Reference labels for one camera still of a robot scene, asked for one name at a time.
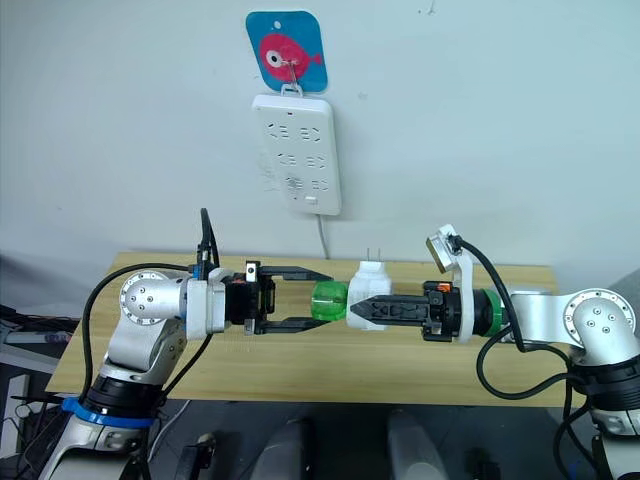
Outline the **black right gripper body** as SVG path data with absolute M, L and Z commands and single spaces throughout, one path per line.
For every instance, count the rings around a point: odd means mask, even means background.
M 452 282 L 425 281 L 429 318 L 422 327 L 425 341 L 451 342 L 459 336 L 459 289 Z

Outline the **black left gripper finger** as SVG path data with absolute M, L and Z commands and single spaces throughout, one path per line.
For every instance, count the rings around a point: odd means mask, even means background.
M 299 266 L 261 266 L 260 277 L 265 279 L 278 277 L 285 281 L 324 282 L 333 280 L 331 276 Z
M 260 321 L 254 328 L 254 334 L 295 334 L 326 324 L 328 324 L 326 320 L 318 320 L 311 317 L 288 317 L 280 321 L 264 320 Z

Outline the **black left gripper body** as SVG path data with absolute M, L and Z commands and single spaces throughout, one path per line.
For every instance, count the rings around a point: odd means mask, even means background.
M 275 275 L 272 267 L 251 260 L 243 272 L 225 279 L 225 321 L 243 326 L 248 335 L 274 333 L 269 316 L 275 312 Z

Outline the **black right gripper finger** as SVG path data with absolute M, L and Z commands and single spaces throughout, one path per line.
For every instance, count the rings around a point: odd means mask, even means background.
M 376 295 L 351 305 L 349 312 L 374 324 L 425 324 L 430 303 L 426 296 Z

